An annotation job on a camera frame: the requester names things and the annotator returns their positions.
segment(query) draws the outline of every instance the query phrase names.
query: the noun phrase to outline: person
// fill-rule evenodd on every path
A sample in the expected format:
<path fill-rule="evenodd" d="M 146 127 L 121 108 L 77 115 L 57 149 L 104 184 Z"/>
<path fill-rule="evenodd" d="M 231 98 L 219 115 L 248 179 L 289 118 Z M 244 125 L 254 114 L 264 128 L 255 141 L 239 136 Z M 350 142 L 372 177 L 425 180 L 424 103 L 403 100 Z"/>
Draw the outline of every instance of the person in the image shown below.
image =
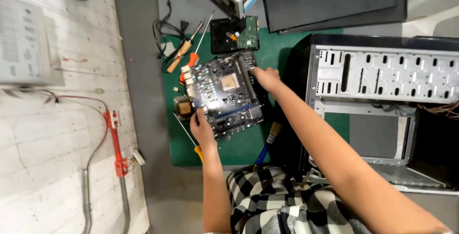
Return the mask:
<path fill-rule="evenodd" d="M 191 119 L 202 153 L 207 233 L 433 233 L 449 229 L 376 173 L 341 136 L 280 80 L 254 68 L 330 186 L 298 183 L 282 169 L 232 172 L 225 182 L 204 113 Z"/>

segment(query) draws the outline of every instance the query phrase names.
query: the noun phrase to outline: circuit breaker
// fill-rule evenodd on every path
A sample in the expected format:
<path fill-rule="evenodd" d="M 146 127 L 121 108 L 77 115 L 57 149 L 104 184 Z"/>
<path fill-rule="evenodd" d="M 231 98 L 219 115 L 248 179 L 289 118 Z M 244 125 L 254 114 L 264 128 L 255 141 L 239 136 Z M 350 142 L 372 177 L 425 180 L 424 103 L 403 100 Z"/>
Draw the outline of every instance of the circuit breaker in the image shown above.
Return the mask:
<path fill-rule="evenodd" d="M 47 84 L 49 46 L 43 9 L 0 0 L 0 84 Z"/>

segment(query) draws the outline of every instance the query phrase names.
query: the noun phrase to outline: small bottle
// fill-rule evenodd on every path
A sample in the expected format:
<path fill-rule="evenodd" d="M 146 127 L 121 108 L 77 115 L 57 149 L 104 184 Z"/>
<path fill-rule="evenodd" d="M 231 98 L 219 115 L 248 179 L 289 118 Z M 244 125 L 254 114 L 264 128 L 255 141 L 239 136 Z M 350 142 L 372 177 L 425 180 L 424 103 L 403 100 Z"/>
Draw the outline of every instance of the small bottle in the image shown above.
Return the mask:
<path fill-rule="evenodd" d="M 232 39 L 233 41 L 237 41 L 236 35 L 234 35 L 234 34 L 231 33 L 231 32 L 227 32 L 227 33 L 226 33 L 226 36 L 227 36 L 228 38 Z"/>

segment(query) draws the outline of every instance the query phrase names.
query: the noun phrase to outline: green anti-static mat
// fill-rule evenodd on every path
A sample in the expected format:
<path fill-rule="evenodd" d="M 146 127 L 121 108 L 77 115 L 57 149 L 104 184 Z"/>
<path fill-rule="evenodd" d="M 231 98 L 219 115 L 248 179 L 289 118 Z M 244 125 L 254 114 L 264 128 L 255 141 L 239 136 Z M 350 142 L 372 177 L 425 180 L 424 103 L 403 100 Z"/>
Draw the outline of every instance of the green anti-static mat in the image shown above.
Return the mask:
<path fill-rule="evenodd" d="M 319 31 L 321 33 L 342 33 L 341 29 Z M 290 49 L 296 45 L 302 38 L 313 32 L 304 32 L 297 34 L 277 35 L 269 34 L 267 28 L 260 29 L 260 50 L 255 51 L 255 58 L 259 67 L 265 69 L 272 67 L 279 69 L 279 63 L 285 65 L 290 54 Z M 196 44 L 199 42 L 201 34 L 197 34 L 194 38 Z M 179 44 L 179 39 L 168 38 L 168 42 L 172 42 L 175 47 Z M 198 55 L 200 56 L 199 64 L 212 60 L 215 55 L 210 53 L 210 34 L 206 33 L 199 48 Z M 194 146 L 187 134 L 183 131 L 177 119 L 172 113 L 174 111 L 174 97 L 181 96 L 173 90 L 178 87 L 182 92 L 185 88 L 179 85 L 180 68 L 188 62 L 189 55 L 185 56 L 179 66 L 171 74 L 164 74 L 164 88 L 166 96 L 167 119 L 169 126 L 169 149 L 172 164 L 175 167 L 200 166 L 201 160 L 194 152 Z M 349 116 L 330 113 L 325 117 L 330 121 L 332 126 L 347 125 L 347 133 L 349 132 Z M 218 141 L 220 159 L 223 165 L 251 165 L 255 162 L 261 149 L 264 146 L 268 136 L 272 122 L 263 122 L 260 125 L 250 127 L 244 131 L 240 131 L 231 135 L 231 140 L 225 139 Z M 185 123 L 187 130 L 190 130 L 189 124 Z"/>

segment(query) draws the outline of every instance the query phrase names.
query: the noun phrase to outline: white wall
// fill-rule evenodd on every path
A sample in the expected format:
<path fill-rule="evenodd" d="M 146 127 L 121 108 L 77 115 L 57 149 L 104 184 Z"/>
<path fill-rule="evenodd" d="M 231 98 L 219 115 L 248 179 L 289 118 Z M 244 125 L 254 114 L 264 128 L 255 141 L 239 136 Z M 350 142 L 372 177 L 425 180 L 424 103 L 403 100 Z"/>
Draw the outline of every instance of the white wall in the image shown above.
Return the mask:
<path fill-rule="evenodd" d="M 124 155 L 136 146 L 122 43 L 114 0 L 26 0 L 43 7 L 50 63 L 58 94 L 99 98 L 120 110 L 119 141 Z M 96 94 L 101 88 L 105 92 Z M 88 106 L 45 94 L 0 93 L 0 233 L 81 233 L 84 226 L 80 172 L 103 135 L 101 116 Z M 75 100 L 101 109 L 101 104 Z M 121 191 L 109 135 L 90 166 L 91 233 L 121 233 Z M 140 166 L 126 177 L 131 234 L 149 227 Z"/>

